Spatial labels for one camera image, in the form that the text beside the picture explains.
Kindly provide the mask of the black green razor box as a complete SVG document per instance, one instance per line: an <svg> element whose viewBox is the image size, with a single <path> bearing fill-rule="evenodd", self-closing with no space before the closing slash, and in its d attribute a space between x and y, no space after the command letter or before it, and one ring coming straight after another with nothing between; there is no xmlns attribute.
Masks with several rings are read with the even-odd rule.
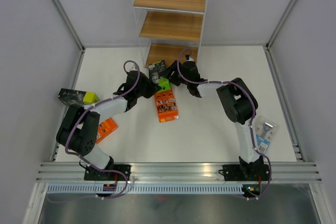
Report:
<svg viewBox="0 0 336 224"><path fill-rule="evenodd" d="M161 87L161 89L157 91L157 93L167 92L171 90L170 81L160 75L160 72L164 71L165 69L165 60L161 60L148 66L149 79L152 80L153 83Z"/></svg>
<svg viewBox="0 0 336 224"><path fill-rule="evenodd" d="M94 92L65 88L60 89L57 98L67 108L75 104L87 109L92 106L92 104L100 102L99 97Z"/></svg>

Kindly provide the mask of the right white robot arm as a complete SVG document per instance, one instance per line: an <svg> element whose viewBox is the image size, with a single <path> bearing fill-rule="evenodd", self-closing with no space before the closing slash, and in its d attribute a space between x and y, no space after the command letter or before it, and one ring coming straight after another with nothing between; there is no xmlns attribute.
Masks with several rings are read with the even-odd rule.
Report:
<svg viewBox="0 0 336 224"><path fill-rule="evenodd" d="M232 81L209 81L201 78L196 63L174 61L159 76L170 83L187 86L190 94L197 98L218 97L228 119L234 123L239 141L239 165L229 165L235 169L232 177L243 180L270 180L271 165L264 163L266 157L258 150L255 132L255 116L258 103L241 78Z"/></svg>

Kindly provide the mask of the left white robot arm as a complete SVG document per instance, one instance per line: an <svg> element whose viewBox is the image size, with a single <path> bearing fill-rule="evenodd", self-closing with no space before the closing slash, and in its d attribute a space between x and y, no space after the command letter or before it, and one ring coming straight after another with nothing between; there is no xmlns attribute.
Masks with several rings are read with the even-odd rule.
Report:
<svg viewBox="0 0 336 224"><path fill-rule="evenodd" d="M67 154L78 156L96 169L102 179L110 179L114 176L113 159L96 144L99 125L129 111L137 104L138 98L149 99L160 90L161 87L144 73L132 70L111 98L92 105L71 105L57 132L56 142L65 148Z"/></svg>

